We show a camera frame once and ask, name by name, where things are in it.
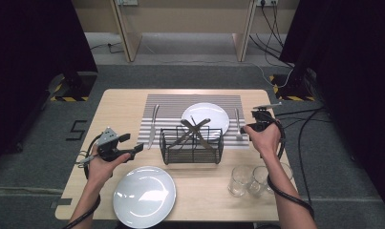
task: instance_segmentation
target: drinking glass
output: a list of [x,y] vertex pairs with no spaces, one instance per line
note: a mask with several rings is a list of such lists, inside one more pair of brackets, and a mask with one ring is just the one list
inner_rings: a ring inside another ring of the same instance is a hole
[[251,183],[251,170],[250,167],[245,165],[239,165],[233,169],[227,186],[231,195],[241,197],[246,193],[247,187]]
[[[287,163],[281,162],[281,165],[282,165],[282,168],[284,169],[285,173],[287,174],[289,180],[291,180],[293,178],[292,169],[290,168],[290,166],[287,165]],[[267,185],[267,191],[271,194],[274,194],[273,190],[267,184],[267,180],[266,180],[266,185]]]
[[267,189],[267,167],[260,165],[252,171],[252,182],[248,186],[248,192],[255,197],[259,197]]

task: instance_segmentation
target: fork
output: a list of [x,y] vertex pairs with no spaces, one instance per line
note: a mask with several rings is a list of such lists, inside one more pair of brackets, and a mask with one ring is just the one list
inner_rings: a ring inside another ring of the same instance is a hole
[[240,116],[239,116],[239,109],[235,109],[234,112],[236,113],[236,121],[237,121],[237,134],[236,137],[237,139],[243,139],[243,136],[240,132]]

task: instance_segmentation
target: white plate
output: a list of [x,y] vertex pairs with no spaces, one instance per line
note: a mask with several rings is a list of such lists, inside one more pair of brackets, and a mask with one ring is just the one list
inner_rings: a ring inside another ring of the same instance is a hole
[[139,167],[118,183],[114,192],[114,210],[126,226],[152,227],[171,212],[175,195],[174,180],[163,169]]
[[[193,120],[195,120],[196,124],[200,123],[205,118],[210,118],[210,122],[203,126],[208,126],[210,129],[222,129],[223,135],[227,131],[230,124],[230,120],[225,110],[213,103],[197,103],[188,107],[183,112],[182,119],[188,120],[193,126],[195,126],[191,116],[193,116]],[[219,134],[210,134],[210,138],[216,136],[219,137]]]

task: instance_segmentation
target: metal dish rack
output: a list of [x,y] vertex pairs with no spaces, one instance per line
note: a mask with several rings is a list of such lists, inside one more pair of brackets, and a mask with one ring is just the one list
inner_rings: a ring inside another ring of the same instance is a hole
[[219,164],[222,159],[224,147],[222,129],[202,127],[200,133],[211,148],[207,148],[207,146],[204,147],[195,134],[191,134],[182,142],[174,144],[185,134],[182,126],[178,126],[175,129],[161,129],[160,149],[164,163]]

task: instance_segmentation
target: black curtain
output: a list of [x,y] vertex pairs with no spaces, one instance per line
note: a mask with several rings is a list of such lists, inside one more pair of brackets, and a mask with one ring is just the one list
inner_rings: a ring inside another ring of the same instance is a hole
[[30,127],[51,80],[69,72],[96,72],[72,2],[0,0],[0,155]]
[[316,71],[339,132],[385,202],[385,0],[322,2],[300,1],[281,59]]

